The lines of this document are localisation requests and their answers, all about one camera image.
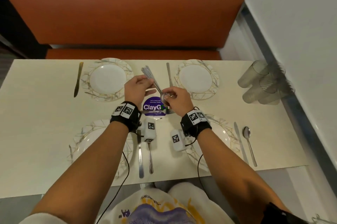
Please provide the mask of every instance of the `decorative plate rim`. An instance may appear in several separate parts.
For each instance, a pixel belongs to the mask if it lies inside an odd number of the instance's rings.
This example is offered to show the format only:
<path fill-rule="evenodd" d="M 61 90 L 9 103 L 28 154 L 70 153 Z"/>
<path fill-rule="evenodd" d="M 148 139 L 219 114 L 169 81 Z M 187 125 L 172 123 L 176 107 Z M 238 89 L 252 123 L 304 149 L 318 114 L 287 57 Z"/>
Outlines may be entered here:
<path fill-rule="evenodd" d="M 91 98 L 97 101 L 110 102 L 124 96 L 124 87 L 113 94 L 100 94 L 93 90 L 90 85 L 90 76 L 92 72 L 104 64 L 114 64 L 121 67 L 126 74 L 126 81 L 129 81 L 131 78 L 133 78 L 134 75 L 130 65 L 128 65 L 124 60 L 118 58 L 103 58 L 91 63 L 88 67 L 85 68 L 81 76 L 81 86 L 85 93 L 91 95 Z"/>
<path fill-rule="evenodd" d="M 205 116 L 207 117 L 207 119 L 210 122 L 216 123 L 218 125 L 220 125 L 228 134 L 229 138 L 230 138 L 230 149 L 237 154 L 239 157 L 242 157 L 242 153 L 241 153 L 241 148 L 240 148 L 240 143 L 238 141 L 238 138 L 236 138 L 234 136 L 234 132 L 233 132 L 233 128 L 229 125 L 229 122 L 227 122 L 225 119 L 219 118 L 215 115 L 212 114 L 205 114 Z M 192 142 L 192 138 L 188 137 L 187 139 L 187 143 L 191 143 Z M 186 149 L 186 153 L 189 157 L 189 159 L 191 159 L 191 161 L 195 164 L 198 165 L 198 161 L 200 156 L 197 154 L 196 150 L 194 149 L 193 144 L 190 146 L 190 148 Z M 206 161 L 204 159 L 204 157 L 201 158 L 200 163 L 199 163 L 199 167 L 200 169 L 209 172 L 208 166 L 206 164 Z"/>
<path fill-rule="evenodd" d="M 84 127 L 82 127 L 81 132 L 76 134 L 69 144 L 70 154 L 68 155 L 68 161 L 73 163 L 78 158 L 78 157 L 75 158 L 74 153 L 78 151 L 78 146 L 88 136 L 88 134 L 90 134 L 91 132 L 95 130 L 106 128 L 109 124 L 110 124 L 110 120 L 101 119 L 101 120 L 92 121 L 89 125 L 85 125 Z M 133 138 L 130 133 L 128 134 L 126 138 L 123 152 L 130 165 L 131 159 L 133 156 Z M 119 165 L 118 165 L 115 178 L 118 178 L 119 176 L 121 176 L 126 170 L 127 170 L 127 163 L 125 161 L 124 156 L 122 155 Z"/>
<path fill-rule="evenodd" d="M 182 68 L 184 68 L 186 66 L 189 66 L 189 65 L 202 66 L 203 68 L 205 68 L 209 72 L 209 74 L 212 78 L 212 85 L 205 92 L 195 93 L 195 92 L 188 91 L 188 93 L 191 95 L 191 98 L 195 99 L 195 100 L 205 100 L 205 99 L 211 98 L 213 95 L 215 95 L 215 93 L 218 90 L 219 83 L 220 83 L 219 75 L 210 64 L 207 65 L 207 64 L 205 64 L 204 61 L 198 60 L 198 59 L 185 60 L 178 65 L 178 68 L 176 69 L 176 75 L 174 76 L 176 86 L 178 86 L 180 88 L 185 88 L 183 86 L 183 84 L 181 83 L 180 79 L 179 79 L 179 73 L 180 73 Z"/>

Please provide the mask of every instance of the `forearm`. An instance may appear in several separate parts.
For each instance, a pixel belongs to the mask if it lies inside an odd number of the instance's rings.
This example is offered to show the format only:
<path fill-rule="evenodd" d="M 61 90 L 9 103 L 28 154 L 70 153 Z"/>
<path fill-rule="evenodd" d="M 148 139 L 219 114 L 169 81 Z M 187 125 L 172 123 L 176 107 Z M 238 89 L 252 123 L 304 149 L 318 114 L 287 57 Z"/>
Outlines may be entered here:
<path fill-rule="evenodd" d="M 269 202 L 287 210 L 264 180 L 211 129 L 198 136 L 208 168 L 241 223 L 260 223 Z"/>
<path fill-rule="evenodd" d="M 53 184 L 34 213 L 50 213 L 68 224 L 94 223 L 115 177 L 128 128 L 112 122 Z"/>

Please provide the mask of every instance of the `hand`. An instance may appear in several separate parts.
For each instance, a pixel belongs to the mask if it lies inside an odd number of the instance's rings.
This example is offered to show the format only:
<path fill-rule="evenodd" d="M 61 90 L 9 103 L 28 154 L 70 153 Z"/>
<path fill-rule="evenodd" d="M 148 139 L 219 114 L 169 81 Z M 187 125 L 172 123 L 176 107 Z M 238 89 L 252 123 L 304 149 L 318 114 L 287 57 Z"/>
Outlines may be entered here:
<path fill-rule="evenodd" d="M 176 86 L 165 88 L 163 93 L 169 93 L 170 95 L 176 94 L 177 97 L 165 96 L 165 100 L 170 104 L 171 108 L 180 117 L 183 117 L 187 112 L 193 110 L 194 106 L 191 101 L 191 96 L 186 89 L 178 88 Z"/>
<path fill-rule="evenodd" d="M 125 100 L 134 103 L 138 110 L 141 110 L 141 103 L 144 101 L 144 97 L 156 92 L 155 89 L 146 91 L 154 88 L 153 81 L 152 78 L 147 79 L 145 75 L 134 76 L 124 85 Z"/>

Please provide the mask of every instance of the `wrist strap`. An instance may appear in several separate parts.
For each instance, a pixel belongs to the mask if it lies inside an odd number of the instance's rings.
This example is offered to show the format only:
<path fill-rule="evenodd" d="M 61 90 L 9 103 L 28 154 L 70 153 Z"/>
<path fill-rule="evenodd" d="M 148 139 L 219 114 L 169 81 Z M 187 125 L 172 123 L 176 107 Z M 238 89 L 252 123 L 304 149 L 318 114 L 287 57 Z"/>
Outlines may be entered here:
<path fill-rule="evenodd" d="M 125 124 L 129 132 L 133 132 L 138 128 L 140 118 L 141 112 L 138 110 L 138 107 L 132 102 L 124 101 L 112 113 L 110 123 L 118 121 Z"/>
<path fill-rule="evenodd" d="M 200 110 L 191 110 L 186 113 L 180 122 L 185 136 L 197 138 L 198 135 L 206 128 L 212 129 L 206 116 Z"/>

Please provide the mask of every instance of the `purple sticker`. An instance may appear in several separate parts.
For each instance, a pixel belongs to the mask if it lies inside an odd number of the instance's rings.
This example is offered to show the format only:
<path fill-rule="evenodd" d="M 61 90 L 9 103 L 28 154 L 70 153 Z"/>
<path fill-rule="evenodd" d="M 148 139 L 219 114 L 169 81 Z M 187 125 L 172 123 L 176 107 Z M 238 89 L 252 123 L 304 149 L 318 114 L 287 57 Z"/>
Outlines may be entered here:
<path fill-rule="evenodd" d="M 164 109 L 166 109 L 166 107 L 161 102 L 160 97 L 158 96 L 150 97 L 143 104 L 144 111 L 160 111 Z M 146 113 L 145 116 L 165 116 L 165 113 L 164 112 Z"/>

